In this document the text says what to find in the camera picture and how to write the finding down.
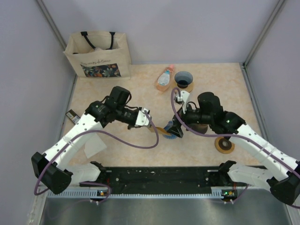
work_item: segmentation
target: tote bag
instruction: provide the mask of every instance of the tote bag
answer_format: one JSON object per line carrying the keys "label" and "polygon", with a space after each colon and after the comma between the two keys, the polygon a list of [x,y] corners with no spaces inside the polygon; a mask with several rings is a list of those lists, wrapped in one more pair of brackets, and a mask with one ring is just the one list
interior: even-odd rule
{"label": "tote bag", "polygon": [[130,79],[131,58],[125,33],[73,33],[64,54],[79,77]]}

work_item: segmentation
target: tape roll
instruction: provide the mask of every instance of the tape roll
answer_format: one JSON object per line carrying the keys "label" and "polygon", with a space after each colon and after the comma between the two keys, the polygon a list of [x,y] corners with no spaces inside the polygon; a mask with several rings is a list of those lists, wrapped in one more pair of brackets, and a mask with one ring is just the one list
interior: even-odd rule
{"label": "tape roll", "polygon": [[216,149],[223,154],[230,154],[234,150],[234,143],[231,143],[229,140],[223,137],[217,137],[215,139]]}

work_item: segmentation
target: plastic bottle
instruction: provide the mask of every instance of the plastic bottle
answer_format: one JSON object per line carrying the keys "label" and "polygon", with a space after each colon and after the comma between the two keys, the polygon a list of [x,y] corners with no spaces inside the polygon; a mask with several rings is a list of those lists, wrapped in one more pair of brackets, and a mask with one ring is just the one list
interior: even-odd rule
{"label": "plastic bottle", "polygon": [[156,80],[155,86],[160,91],[165,91],[169,88],[171,84],[171,77],[174,74],[174,65],[171,64],[169,67],[167,67],[161,76],[158,77]]}

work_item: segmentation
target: blue cup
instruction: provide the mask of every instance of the blue cup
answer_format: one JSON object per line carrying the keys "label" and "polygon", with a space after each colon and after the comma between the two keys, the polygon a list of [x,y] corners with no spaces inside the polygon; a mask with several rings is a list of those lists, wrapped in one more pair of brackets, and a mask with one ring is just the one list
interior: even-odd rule
{"label": "blue cup", "polygon": [[180,71],[175,75],[174,79],[177,86],[184,89],[193,82],[193,75],[187,71]]}

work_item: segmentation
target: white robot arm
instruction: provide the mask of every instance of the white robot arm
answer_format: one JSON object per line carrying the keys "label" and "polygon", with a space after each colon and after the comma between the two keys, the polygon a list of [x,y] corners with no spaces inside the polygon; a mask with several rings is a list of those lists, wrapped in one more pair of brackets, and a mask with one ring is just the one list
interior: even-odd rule
{"label": "white robot arm", "polygon": [[[241,146],[266,167],[266,169],[260,169],[227,161],[220,165],[221,173],[227,174],[233,182],[243,182],[266,189],[283,203],[289,205],[294,203],[300,194],[300,162],[298,160],[264,140],[235,113],[224,111],[219,98],[211,92],[198,96],[200,108],[196,109],[192,109],[188,104],[189,93],[186,91],[177,93],[174,100],[183,105],[177,112],[182,122],[209,125],[216,134],[222,134],[232,143]],[[167,132],[182,137],[180,127],[181,122],[177,116],[174,116],[173,127]]]}
{"label": "white robot arm", "polygon": [[43,154],[36,152],[32,156],[31,161],[35,176],[38,178],[45,166],[68,143],[69,145],[64,151],[47,168],[41,181],[54,194],[61,193],[70,184],[95,181],[100,174],[98,163],[76,166],[69,166],[68,163],[75,153],[93,136],[93,133],[89,133],[89,131],[102,130],[108,123],[115,120],[127,123],[128,129],[150,127],[150,121],[145,116],[145,112],[149,114],[149,110],[142,107],[127,106],[126,104],[130,99],[131,94],[128,90],[116,86],[103,101],[91,103],[80,120],[63,138]]}

